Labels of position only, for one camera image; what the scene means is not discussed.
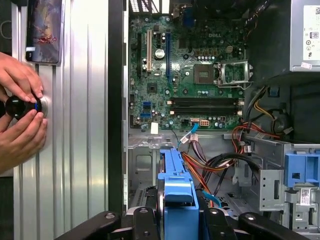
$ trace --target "chip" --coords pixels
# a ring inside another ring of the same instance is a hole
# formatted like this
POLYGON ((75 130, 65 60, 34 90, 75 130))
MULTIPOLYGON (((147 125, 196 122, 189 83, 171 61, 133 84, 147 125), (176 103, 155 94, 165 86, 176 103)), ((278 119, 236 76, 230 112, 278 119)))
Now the chip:
POLYGON ((147 84, 147 93, 148 94, 157 94, 158 93, 158 85, 156 83, 148 83, 147 84))
POLYGON ((195 84, 213 84, 215 68, 211 64, 196 64, 193 67, 195 84))

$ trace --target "finger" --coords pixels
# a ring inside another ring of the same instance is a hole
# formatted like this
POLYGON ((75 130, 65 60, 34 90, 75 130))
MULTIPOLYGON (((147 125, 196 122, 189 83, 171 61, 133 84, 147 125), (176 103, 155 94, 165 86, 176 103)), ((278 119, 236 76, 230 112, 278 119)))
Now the finger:
POLYGON ((33 121, 37 114, 35 109, 29 111, 23 118, 21 118, 15 125, 10 127, 5 131, 2 136, 8 141, 13 142, 17 137, 19 137, 33 121))
POLYGON ((17 147, 24 147, 27 145, 37 134, 43 119, 44 114, 42 112, 38 112, 25 131, 18 136, 12 144, 17 147))
POLYGON ((0 101, 5 103, 8 98, 9 97, 7 95, 7 92, 6 92, 5 88, 0 85, 0 101))
POLYGON ((11 76, 5 71, 0 71, 1 85, 23 101, 30 102, 31 98, 15 83, 11 76))
POLYGON ((5 130, 8 129, 11 121, 12 117, 8 114, 5 114, 3 117, 0 118, 0 133, 3 133, 5 130))
POLYGON ((44 88, 42 86, 42 81, 38 76, 38 74, 36 73, 36 71, 32 69, 32 67, 27 65, 23 65, 23 67, 21 67, 21 71, 27 76, 28 81, 30 83, 30 87, 34 92, 34 94, 38 98, 42 98, 43 97, 42 91, 44 88))
POLYGON ((5 67, 5 71, 9 74, 9 76, 13 79, 13 81, 24 91, 24 93, 31 99, 32 103, 36 103, 36 99, 31 93, 29 79, 23 71, 18 67, 5 67))
POLYGON ((39 130, 37 131, 34 138, 28 142, 28 144, 23 148, 23 152, 32 153, 34 155, 37 153, 45 144, 47 132, 47 119, 43 119, 39 130))

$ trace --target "blue plastic bracket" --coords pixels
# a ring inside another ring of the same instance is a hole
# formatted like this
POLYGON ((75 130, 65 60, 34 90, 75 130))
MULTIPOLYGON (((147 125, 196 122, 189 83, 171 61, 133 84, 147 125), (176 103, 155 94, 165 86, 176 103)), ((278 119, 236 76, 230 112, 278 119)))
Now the blue plastic bracket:
POLYGON ((175 148, 160 150, 164 160, 164 240, 198 240, 199 205, 193 179, 175 148))
POLYGON ((319 186, 320 154, 286 154, 284 159, 284 185, 310 183, 319 186))

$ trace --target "blue pcie slot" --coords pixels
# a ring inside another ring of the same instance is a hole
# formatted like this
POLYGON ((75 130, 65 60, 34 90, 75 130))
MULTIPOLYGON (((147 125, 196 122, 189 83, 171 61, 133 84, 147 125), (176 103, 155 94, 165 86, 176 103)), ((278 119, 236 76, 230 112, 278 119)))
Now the blue pcie slot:
POLYGON ((169 83, 171 83, 171 32, 165 34, 165 75, 169 83))
POLYGON ((151 113, 140 113, 140 118, 142 119, 150 119, 151 113))
POLYGON ((150 101, 144 101, 144 102, 142 103, 142 105, 143 105, 144 107, 151 106, 151 102, 150 102, 150 101))

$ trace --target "power supply label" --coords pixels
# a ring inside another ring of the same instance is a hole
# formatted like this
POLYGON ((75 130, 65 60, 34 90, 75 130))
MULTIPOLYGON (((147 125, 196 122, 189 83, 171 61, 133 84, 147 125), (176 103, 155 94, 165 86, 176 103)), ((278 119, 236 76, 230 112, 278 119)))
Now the power supply label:
POLYGON ((320 5, 303 8, 303 60, 320 60, 320 5))

